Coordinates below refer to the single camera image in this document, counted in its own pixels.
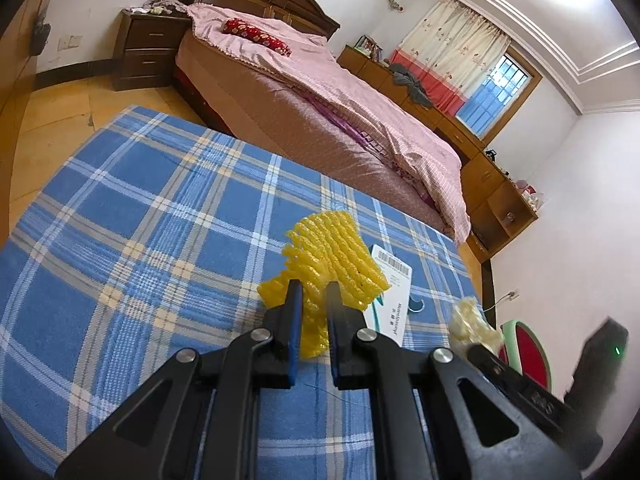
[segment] wooden window frame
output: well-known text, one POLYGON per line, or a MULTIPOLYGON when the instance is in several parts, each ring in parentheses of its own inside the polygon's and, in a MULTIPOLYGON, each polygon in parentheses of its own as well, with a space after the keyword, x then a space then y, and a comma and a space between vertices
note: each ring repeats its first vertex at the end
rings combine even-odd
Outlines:
POLYGON ((491 127, 491 129, 485 133, 482 137, 476 136, 465 123, 463 123, 460 119, 455 118, 457 124, 460 127, 467 130, 472 137, 475 137, 483 148, 486 148, 492 140, 500 133, 500 131, 506 126, 506 124, 511 120, 511 118, 516 114, 520 107, 527 100, 527 98, 531 95, 531 93, 536 89, 536 86, 542 81, 542 74, 535 69, 535 67, 517 50, 515 50, 512 46, 507 48, 506 55, 513 59, 517 65, 519 65, 527 74, 529 74, 529 82, 523 88, 523 90, 518 94, 515 101, 511 103, 511 105, 506 109, 506 111, 500 116, 500 118, 496 121, 496 123, 491 127))

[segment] metal screw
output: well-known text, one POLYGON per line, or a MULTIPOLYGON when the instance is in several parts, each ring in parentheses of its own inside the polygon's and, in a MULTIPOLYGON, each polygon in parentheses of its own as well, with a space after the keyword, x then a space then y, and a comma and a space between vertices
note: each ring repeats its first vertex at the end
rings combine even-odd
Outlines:
POLYGON ((271 332, 266 328, 256 328, 251 332, 251 339, 258 343, 267 341, 271 337, 271 332))
POLYGON ((196 351, 192 348, 183 348, 176 355, 179 363, 191 363, 196 358, 196 351))
POLYGON ((358 330, 356 335, 358 339, 360 339, 360 341, 364 341, 365 343, 371 343, 372 341, 375 341, 376 338, 378 337, 378 332, 370 328, 361 328, 360 330, 358 330))
POLYGON ((433 351, 433 358, 445 365, 453 361, 453 353, 448 348, 436 348, 433 351))

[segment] pillow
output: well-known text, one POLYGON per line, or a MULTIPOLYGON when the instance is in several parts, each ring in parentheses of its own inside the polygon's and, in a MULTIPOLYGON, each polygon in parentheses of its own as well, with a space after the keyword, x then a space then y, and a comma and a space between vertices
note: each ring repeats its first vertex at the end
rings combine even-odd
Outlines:
POLYGON ((225 34, 234 34, 241 38, 247 38, 255 43, 264 45, 281 56, 289 57, 291 49, 284 41, 279 40, 268 32, 264 32, 261 28, 255 27, 240 18, 231 18, 226 20, 225 27, 222 29, 225 34))

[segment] yellow foam net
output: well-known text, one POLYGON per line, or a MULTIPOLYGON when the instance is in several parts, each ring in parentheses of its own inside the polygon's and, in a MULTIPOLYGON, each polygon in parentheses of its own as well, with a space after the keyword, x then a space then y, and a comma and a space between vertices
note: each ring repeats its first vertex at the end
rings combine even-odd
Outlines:
POLYGON ((286 235, 291 240, 282 250, 286 268, 258 285, 258 294, 267 308, 273 308, 284 303, 289 280, 300 280, 304 290, 300 355, 311 358, 329 346, 324 307, 329 282, 338 282, 342 302, 358 310, 365 310, 389 284, 346 211, 310 215, 286 235))

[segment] barcode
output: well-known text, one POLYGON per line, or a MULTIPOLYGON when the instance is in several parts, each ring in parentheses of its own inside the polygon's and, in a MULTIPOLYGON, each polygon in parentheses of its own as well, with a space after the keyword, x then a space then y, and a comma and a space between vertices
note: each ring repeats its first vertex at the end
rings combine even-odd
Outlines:
POLYGON ((395 270, 399 270, 406 277, 409 277, 409 267, 407 267, 404 263, 402 263, 397 258, 394 258, 393 256, 390 256, 389 254, 386 254, 386 253, 378 253, 378 257, 386 264, 389 264, 390 266, 392 266, 395 270))

